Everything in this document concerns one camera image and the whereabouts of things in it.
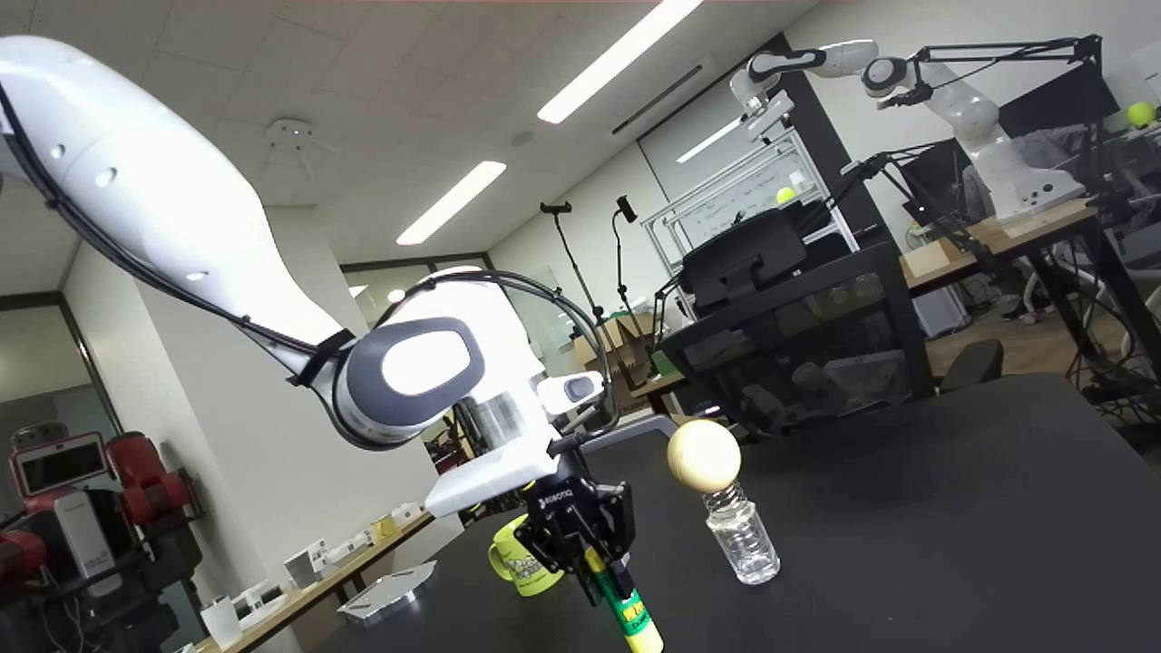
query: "black table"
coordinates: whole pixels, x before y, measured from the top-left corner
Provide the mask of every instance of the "black table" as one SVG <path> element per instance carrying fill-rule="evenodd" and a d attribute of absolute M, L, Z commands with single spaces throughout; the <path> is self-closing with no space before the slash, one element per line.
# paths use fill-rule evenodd
<path fill-rule="evenodd" d="M 744 485 L 784 554 L 725 569 L 664 440 L 592 454 L 636 483 L 636 576 L 667 648 L 1156 653 L 1161 480 L 1056 377 L 1004 377 L 746 451 Z M 433 583 L 322 648 L 622 653 L 577 583 L 523 602 L 484 560 L 504 519 L 444 552 Z"/>

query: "ceiling light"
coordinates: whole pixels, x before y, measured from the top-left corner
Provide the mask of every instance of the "ceiling light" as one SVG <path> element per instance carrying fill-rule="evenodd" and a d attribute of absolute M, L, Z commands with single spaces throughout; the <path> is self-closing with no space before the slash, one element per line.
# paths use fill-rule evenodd
<path fill-rule="evenodd" d="M 440 197 L 411 228 L 394 238 L 398 248 L 419 248 L 433 238 L 450 218 L 459 218 L 490 182 L 508 166 L 502 160 L 474 163 L 448 197 Z"/>
<path fill-rule="evenodd" d="M 702 0 L 660 0 L 639 26 L 633 26 L 611 51 L 604 51 L 569 88 L 563 88 L 538 121 L 563 122 L 612 76 L 622 76 L 639 55 L 645 55 L 667 30 L 698 11 Z"/>
<path fill-rule="evenodd" d="M 722 142 L 728 130 L 735 130 L 739 126 L 739 121 L 728 121 L 722 130 L 715 130 L 715 136 L 706 136 L 703 142 L 698 142 L 693 148 L 685 148 L 681 155 L 677 155 L 677 166 L 685 166 L 693 155 L 702 155 L 703 148 L 710 148 L 715 142 Z"/>

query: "monitor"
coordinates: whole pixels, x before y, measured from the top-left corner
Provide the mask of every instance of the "monitor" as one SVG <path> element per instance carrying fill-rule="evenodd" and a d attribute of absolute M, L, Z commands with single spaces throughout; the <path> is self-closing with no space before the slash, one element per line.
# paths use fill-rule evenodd
<path fill-rule="evenodd" d="M 23 496 L 55 492 L 96 475 L 109 475 L 107 444 L 97 431 L 69 434 L 47 445 L 12 454 L 12 475 Z"/>

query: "white wall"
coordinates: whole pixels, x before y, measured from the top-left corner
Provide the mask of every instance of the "white wall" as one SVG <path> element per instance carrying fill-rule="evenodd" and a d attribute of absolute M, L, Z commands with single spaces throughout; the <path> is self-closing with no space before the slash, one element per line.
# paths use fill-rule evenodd
<path fill-rule="evenodd" d="M 976 41 L 1041 41 L 1104 33 L 1108 74 L 1115 96 L 1139 96 L 1118 69 L 1161 33 L 1156 0 L 829 0 L 786 30 L 796 49 L 872 38 L 887 55 L 913 55 L 927 44 L 976 44 Z M 997 64 L 971 84 L 994 103 L 1026 96 L 1051 81 L 1064 64 Z M 887 110 L 865 96 L 861 81 L 813 81 L 839 138 L 852 160 L 877 148 L 947 138 L 950 130 L 927 110 Z M 881 182 L 872 186 L 877 212 L 890 218 L 895 238 L 912 224 L 899 197 Z"/>
<path fill-rule="evenodd" d="M 365 329 L 312 214 L 271 218 L 295 281 L 336 318 Z M 218 592 L 270 576 L 317 538 L 347 538 L 434 467 L 422 444 L 392 454 L 347 445 L 312 392 L 242 334 L 80 251 L 69 304 L 127 429 L 168 444 L 203 480 Z M 427 552 L 460 527 L 450 519 Z"/>
<path fill-rule="evenodd" d="M 628 197 L 639 218 L 651 218 L 664 212 L 660 186 L 651 174 L 645 155 L 628 147 L 616 153 L 606 166 L 600 166 L 592 178 L 583 178 L 573 194 L 563 199 L 573 202 L 573 214 L 563 218 L 563 228 L 569 237 L 569 248 L 577 254 L 582 276 L 592 290 L 592 296 L 606 313 L 622 313 L 616 296 L 616 248 L 612 248 L 612 228 L 611 214 L 616 212 L 616 197 Z M 628 303 L 651 303 L 654 290 L 667 281 L 660 259 L 654 254 L 644 221 L 622 228 L 622 248 L 624 248 L 624 287 Z M 490 251 L 497 267 L 526 272 L 548 287 L 563 287 L 569 303 L 589 309 L 589 296 L 573 276 L 573 265 L 565 260 L 565 251 L 554 237 L 554 224 L 548 214 L 535 218 L 523 224 L 514 237 L 508 237 L 502 248 Z"/>

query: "tennis ball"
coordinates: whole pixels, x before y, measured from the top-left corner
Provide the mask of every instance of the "tennis ball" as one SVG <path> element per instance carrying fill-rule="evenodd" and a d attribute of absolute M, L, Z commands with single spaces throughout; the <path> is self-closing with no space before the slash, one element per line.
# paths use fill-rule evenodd
<path fill-rule="evenodd" d="M 786 206 L 796 199 L 800 199 L 800 194 L 791 186 L 784 186 L 784 188 L 777 188 L 774 206 Z"/>
<path fill-rule="evenodd" d="M 720 422 L 685 422 L 664 459 L 677 483 L 702 492 L 725 490 L 739 473 L 739 445 Z"/>
<path fill-rule="evenodd" d="M 1142 126 L 1150 126 L 1150 122 L 1156 121 L 1156 105 L 1150 105 L 1150 103 L 1132 103 L 1132 105 L 1126 110 L 1126 121 L 1130 121 L 1130 126 L 1142 130 Z"/>

